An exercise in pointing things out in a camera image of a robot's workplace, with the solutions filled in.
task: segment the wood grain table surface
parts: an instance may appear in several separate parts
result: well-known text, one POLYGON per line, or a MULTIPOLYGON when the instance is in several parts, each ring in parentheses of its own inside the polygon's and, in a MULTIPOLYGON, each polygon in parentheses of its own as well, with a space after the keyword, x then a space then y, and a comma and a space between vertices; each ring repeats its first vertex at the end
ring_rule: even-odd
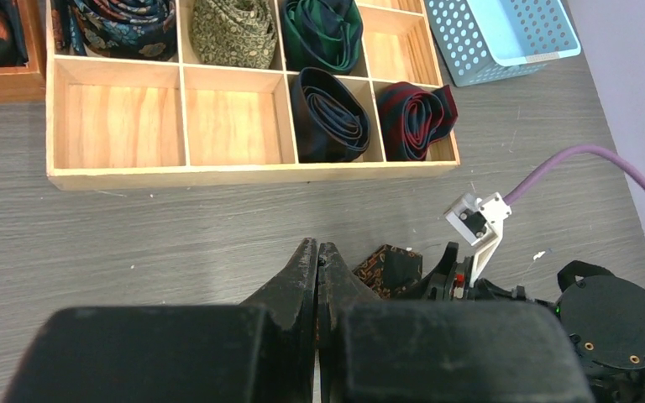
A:
MULTIPOLYGON (((463 192, 505 194, 573 144, 613 148, 583 56, 454 96, 462 167, 443 177, 142 191, 56 190, 44 105, 0 106, 0 398, 35 330, 62 307, 238 303, 304 237, 335 242, 350 266, 383 243, 411 247, 429 270, 448 241, 470 251, 442 216, 463 192)), ((485 277, 552 299, 573 259, 645 287, 627 182, 594 157, 569 160, 513 206, 485 277)))

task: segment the blue plastic basket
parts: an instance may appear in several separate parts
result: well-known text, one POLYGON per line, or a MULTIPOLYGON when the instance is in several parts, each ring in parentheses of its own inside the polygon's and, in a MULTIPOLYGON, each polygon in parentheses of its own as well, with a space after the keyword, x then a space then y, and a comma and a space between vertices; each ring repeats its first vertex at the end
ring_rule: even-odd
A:
POLYGON ((456 86, 525 76, 581 50, 560 0, 425 0, 425 5, 456 86))

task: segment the wooden box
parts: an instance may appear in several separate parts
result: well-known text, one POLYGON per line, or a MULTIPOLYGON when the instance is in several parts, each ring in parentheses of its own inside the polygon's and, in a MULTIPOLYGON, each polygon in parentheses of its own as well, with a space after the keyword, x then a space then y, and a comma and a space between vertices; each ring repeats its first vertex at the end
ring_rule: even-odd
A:
POLYGON ((35 0, 17 0, 24 27, 26 65, 0 67, 0 103, 43 101, 45 98, 45 48, 39 5, 35 0))
MULTIPOLYGON (((338 78, 370 116, 355 162, 301 164, 280 35, 269 70, 199 64, 193 0, 178 0, 178 53, 167 62, 57 55, 48 21, 47 173, 62 190, 437 176, 460 164, 454 134, 427 160, 388 162, 375 96, 398 81, 443 83, 422 0, 360 0, 363 57, 338 78)), ((274 10, 282 1, 270 0, 274 10)), ((280 27, 280 15, 275 13, 280 27)))

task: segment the green plaid tie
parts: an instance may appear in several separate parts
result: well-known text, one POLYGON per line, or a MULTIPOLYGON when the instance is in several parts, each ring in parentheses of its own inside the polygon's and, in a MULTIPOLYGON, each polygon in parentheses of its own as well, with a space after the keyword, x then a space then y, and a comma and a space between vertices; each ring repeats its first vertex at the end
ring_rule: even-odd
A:
POLYGON ((357 64, 362 18, 354 0, 286 0, 281 24, 288 69, 349 74, 357 64))
POLYGON ((266 0, 196 0, 191 44, 205 65, 267 69, 278 35, 266 0))

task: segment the label on basket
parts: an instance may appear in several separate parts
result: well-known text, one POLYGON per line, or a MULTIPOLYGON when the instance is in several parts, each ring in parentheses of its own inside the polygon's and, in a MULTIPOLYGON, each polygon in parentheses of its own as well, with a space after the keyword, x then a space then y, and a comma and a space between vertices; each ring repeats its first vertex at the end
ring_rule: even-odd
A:
POLYGON ((539 61, 555 60, 559 58, 560 54, 558 52, 553 52, 543 53, 542 55, 525 56, 525 61, 528 63, 538 63, 539 61))

